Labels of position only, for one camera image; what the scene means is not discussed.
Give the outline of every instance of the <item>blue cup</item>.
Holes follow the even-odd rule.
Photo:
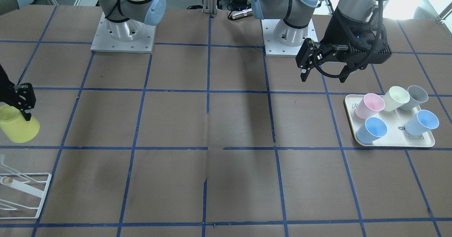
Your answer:
[[[439,126],[438,117],[431,111],[420,110],[406,124],[405,131],[412,136],[420,136]]]
[[[364,125],[356,131],[356,139],[363,144],[370,144],[376,139],[384,137],[388,128],[384,121],[376,117],[366,119]]]

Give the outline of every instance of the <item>tray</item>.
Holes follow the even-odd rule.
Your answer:
[[[407,123],[418,111],[420,107],[413,108],[411,111],[402,111],[396,109],[392,112],[381,111],[374,115],[386,123],[388,133],[371,144],[360,143],[355,136],[356,131],[363,126],[363,119],[358,118],[355,109],[363,99],[364,95],[347,95],[344,100],[345,111],[349,118],[352,134],[357,143],[365,147],[432,147],[435,145],[435,138],[431,131],[420,136],[412,136],[405,131],[405,123]]]

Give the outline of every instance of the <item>blue tape line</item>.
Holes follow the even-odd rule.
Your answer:
[[[143,89],[116,89],[116,88],[84,88],[83,90],[97,90],[97,91],[143,91]]]
[[[278,171],[279,196],[281,197],[282,222],[284,224],[284,234],[286,237],[289,237],[289,228],[287,227],[287,216],[286,216],[286,203],[284,202],[284,190],[282,188],[283,179],[281,177],[281,165],[279,164],[278,149],[276,148],[276,146],[274,147],[274,150],[276,159],[276,170]]]
[[[63,146],[63,150],[131,150],[131,147]]]
[[[1,228],[31,228],[34,227],[36,224],[0,224]]]
[[[418,54],[418,55],[452,55],[452,53],[439,53],[439,52],[392,52],[395,54]]]
[[[146,91],[153,92],[194,92],[194,93],[205,93],[207,90],[203,89],[146,89]]]
[[[317,224],[352,224],[359,223],[357,219],[335,219],[335,220],[293,220],[289,225],[317,225]]]
[[[259,90],[210,90],[210,93],[253,93],[253,94],[266,94],[267,91]]]
[[[89,59],[88,66],[87,66],[85,74],[83,76],[82,84],[80,85],[78,96],[77,96],[76,101],[74,103],[74,107],[72,108],[71,116],[69,117],[69,121],[67,123],[66,130],[64,131],[64,136],[63,136],[63,139],[61,141],[61,146],[60,146],[60,149],[58,150],[57,158],[55,159],[55,164],[53,165],[53,169],[52,169],[52,176],[53,176],[53,178],[50,180],[49,189],[48,190],[50,190],[52,188],[53,181],[55,180],[56,168],[58,167],[58,163],[59,163],[60,158],[61,158],[61,153],[63,151],[63,146],[64,146],[64,143],[66,142],[66,138],[67,138],[67,135],[69,133],[69,129],[70,129],[71,124],[72,124],[72,120],[74,119],[74,115],[76,113],[76,109],[77,109],[77,106],[79,104],[79,100],[80,100],[81,93],[83,91],[84,83],[86,82],[86,78],[88,76],[89,70],[91,69],[91,64],[93,62],[94,55],[95,55],[95,52],[91,52],[91,58]],[[46,206],[47,199],[48,199],[48,195],[46,196],[46,199],[44,200],[44,203],[42,205],[43,208],[45,208],[45,206]],[[38,226],[40,224],[41,217],[42,217],[42,212],[41,212],[40,216],[36,220],[36,225],[33,228],[33,232],[32,232],[31,237],[36,237],[36,232],[37,232],[37,228],[38,228]]]
[[[416,52],[420,55],[452,55],[452,53],[438,53],[438,52]]]
[[[206,211],[207,211],[207,180],[204,181],[203,190],[202,190],[202,221],[206,221]]]
[[[165,46],[202,46],[208,47],[208,44],[184,44],[184,43],[155,43],[156,45],[165,45]]]
[[[35,47],[35,49],[34,49],[32,55],[31,55],[31,57],[30,57],[30,59],[29,59],[27,65],[25,66],[25,69],[24,69],[24,71],[22,72],[22,74],[21,74],[21,76],[20,76],[19,81],[17,82],[17,84],[20,84],[20,82],[22,81],[22,79],[24,79],[25,73],[27,72],[28,68],[30,67],[30,64],[31,64],[31,62],[32,62],[32,60],[33,60],[33,58],[34,58],[34,56],[36,55],[37,49],[39,48],[39,45],[41,44],[41,41],[42,41],[42,39],[44,38],[44,35],[46,34],[47,28],[49,28],[50,22],[52,21],[53,15],[55,14],[55,11],[57,10],[57,7],[58,7],[58,6],[55,6],[55,7],[53,8],[52,14],[50,15],[50,18],[49,18],[49,20],[47,21],[47,24],[46,24],[46,26],[45,26],[45,28],[44,28],[44,31],[42,32],[41,37],[39,38],[39,41],[37,42],[37,45],[36,45],[36,47]]]
[[[36,44],[39,41],[22,41],[22,40],[0,40],[0,43],[32,43]]]
[[[452,221],[452,218],[434,218],[435,221]],[[388,222],[424,222],[432,221],[431,218],[370,218],[363,219],[365,223],[388,223]],[[356,224],[358,219],[334,219],[334,220],[292,220],[287,221],[288,225],[310,225],[310,224]],[[198,227],[202,225],[283,225],[283,221],[220,221],[215,223],[204,222],[154,222],[154,223],[123,223],[122,227]],[[1,228],[32,228],[36,224],[0,224]],[[39,224],[41,227],[118,227],[119,223],[62,223],[62,224]]]
[[[0,149],[60,149],[61,146],[0,145]],[[341,150],[340,147],[277,147],[278,150]],[[63,146],[63,150],[131,150],[132,147]],[[208,147],[135,147],[137,150],[208,150]],[[344,150],[403,150],[400,147],[342,147]],[[223,150],[273,150],[273,147],[224,147]],[[452,148],[418,148],[407,150],[452,151]]]
[[[452,221],[452,218],[435,218],[435,221]]]
[[[265,61],[265,48],[262,48],[263,69],[265,71],[265,84],[267,86],[268,108],[270,110],[270,124],[272,126],[273,143],[276,143],[275,124],[273,121],[272,97],[270,93],[270,83],[268,82],[267,62]]]
[[[208,49],[207,49],[207,95],[206,95],[206,114],[210,112],[210,54],[212,49],[212,18],[213,15],[209,16],[209,39],[208,39]]]
[[[415,53],[416,59],[418,60],[418,63],[419,63],[419,65],[421,66],[421,69],[422,69],[422,71],[424,72],[424,75],[425,75],[425,77],[427,78],[428,83],[429,83],[430,86],[432,87],[433,92],[435,93],[435,95],[438,95],[438,93],[436,92],[435,87],[433,86],[432,81],[431,81],[430,78],[428,77],[428,74],[427,74],[427,72],[425,71],[424,66],[422,65],[421,60],[419,59],[418,54],[416,53],[416,51],[415,51],[413,45],[411,44],[410,40],[408,39],[408,36],[406,35],[405,30],[404,30],[403,27],[402,27],[402,24],[400,24],[400,21],[399,21],[399,20],[397,20],[397,23],[399,24],[399,27],[400,27],[400,29],[402,30],[403,35],[405,36],[406,40],[408,41],[408,44],[410,45],[411,49],[412,49],[413,52]],[[449,122],[452,123],[452,119],[451,119],[449,113],[447,112],[446,107],[444,107],[444,104],[442,103],[442,101],[441,101],[441,99],[440,99],[439,97],[438,97],[438,100],[439,100],[439,103],[441,104],[442,109],[444,110],[444,113],[446,113],[447,118],[449,119]]]
[[[270,91],[270,94],[313,94],[325,95],[325,92],[309,92],[309,91]]]
[[[33,87],[33,89],[46,89],[46,90],[79,90],[80,88],[75,87]]]
[[[206,237],[206,217],[207,217],[207,180],[205,180],[202,189],[202,230],[201,237]]]
[[[430,80],[430,78],[428,77],[428,75],[427,75],[427,73],[426,73],[426,71],[425,71],[425,69],[424,69],[424,67],[423,67],[423,65],[422,65],[422,63],[421,63],[421,61],[420,61],[420,59],[419,59],[419,57],[418,57],[417,54],[416,54],[416,51],[415,51],[413,45],[411,44],[410,40],[408,39],[408,36],[407,36],[406,33],[405,33],[405,30],[403,29],[402,24],[400,24],[400,21],[399,21],[399,20],[397,20],[397,23],[399,24],[399,27],[400,27],[400,29],[402,30],[402,33],[403,33],[403,35],[405,36],[405,39],[407,40],[408,44],[410,45],[411,50],[412,50],[413,53],[415,54],[416,59],[418,60],[419,65],[421,66],[422,71],[424,72],[425,77],[426,77],[427,80],[428,80],[428,83],[429,83],[430,86],[432,87],[434,93],[437,94],[437,93],[436,93],[436,90],[435,90],[435,88],[434,88],[434,86],[433,86],[433,84],[432,84],[432,82],[431,82],[431,80]]]
[[[378,75],[377,75],[377,73],[376,73],[375,66],[374,66],[373,64],[370,64],[370,65],[371,65],[371,67],[372,67],[373,73],[375,74],[376,81],[378,82],[378,86],[380,86],[381,93],[384,94],[385,91],[384,91],[384,89],[383,89],[383,86],[381,86],[381,82],[380,82],[380,79],[378,78]]]
[[[133,160],[135,158],[135,150],[136,150],[136,146],[137,146],[138,133],[140,131],[140,123],[141,123],[141,117],[142,117],[142,113],[143,113],[144,101],[145,101],[145,97],[146,97],[146,87],[147,87],[147,83],[149,80],[151,63],[152,63],[152,54],[149,56],[149,62],[148,62],[147,71],[146,71],[146,78],[145,78],[143,89],[142,89],[142,99],[140,102],[140,110],[138,112],[135,136],[133,138],[132,151],[130,154],[130,165],[129,165],[129,171],[127,174],[126,188],[124,189],[123,204],[121,206],[121,214],[119,216],[119,226],[118,226],[118,231],[117,231],[117,237],[121,236],[121,229],[122,229],[122,225],[123,225],[123,221],[124,221],[124,213],[126,211],[127,195],[129,194],[130,179],[131,179],[132,170],[133,170]]]
[[[226,48],[258,48],[263,49],[263,46],[228,46],[228,45],[211,45],[212,47],[226,47]]]
[[[363,219],[365,223],[387,223],[387,222],[425,222],[431,221],[431,218],[375,218]]]
[[[186,43],[163,43],[163,42],[158,42],[155,43],[156,45],[167,45],[167,46],[197,46],[197,47],[226,47],[226,48],[258,48],[258,49],[262,49],[263,46],[229,46],[229,45],[213,45],[210,43],[208,44],[186,44]]]
[[[278,147],[278,150],[340,150],[340,147]]]
[[[273,147],[224,147],[223,150],[274,150]]]
[[[243,222],[234,222],[234,221],[221,221],[215,222],[216,226],[256,226],[256,225],[282,225],[284,224],[282,221],[243,221]]]
[[[421,182],[419,181],[418,174],[416,173],[415,166],[413,165],[413,161],[411,160],[411,157],[410,157],[410,154],[408,153],[408,150],[405,150],[405,154],[406,154],[406,157],[408,158],[408,162],[410,163],[411,170],[413,171],[413,174],[415,176],[416,182],[418,183],[418,187],[419,187],[419,189],[421,191],[422,198],[424,199],[425,206],[427,207],[428,212],[430,213],[431,220],[433,221],[433,225],[435,226],[435,229],[436,229],[436,233],[438,234],[438,237],[441,237],[441,233],[439,232],[438,225],[436,224],[435,216],[433,215],[432,208],[428,204],[427,197],[425,196],[425,193],[423,191]]]
[[[117,227],[118,224],[39,224],[39,227],[54,228],[54,227]]]
[[[361,209],[359,207],[359,202],[358,202],[358,198],[357,198],[357,195],[356,195],[355,185],[353,184],[352,174],[350,173],[349,164],[347,162],[347,157],[345,156],[345,152],[344,152],[344,149],[342,147],[342,142],[341,142],[341,139],[340,139],[339,129],[338,129],[338,125],[337,125],[337,122],[336,122],[336,117],[334,116],[333,105],[331,103],[331,98],[329,96],[328,86],[326,85],[325,76],[322,76],[322,80],[323,80],[323,85],[325,87],[326,98],[328,99],[329,109],[331,110],[331,116],[333,118],[334,129],[336,131],[336,136],[337,136],[337,139],[338,139],[338,142],[339,142],[339,147],[341,148],[342,159],[344,160],[344,165],[345,165],[345,169],[347,171],[347,176],[349,177],[350,187],[352,188],[353,199],[355,200],[355,205],[356,205],[356,210],[357,210],[357,213],[358,213],[358,218],[359,218],[359,224],[361,226],[361,231],[363,232],[363,237],[367,237],[366,230],[364,228],[363,217],[361,215]]]
[[[61,42],[61,41],[42,41],[41,44],[68,44],[68,45],[90,45],[92,42]]]
[[[394,54],[414,54],[414,52],[392,52]]]
[[[55,150],[60,146],[18,146],[18,145],[1,145],[0,149],[38,149],[38,150]]]
[[[135,147],[136,150],[208,150],[207,147]]]

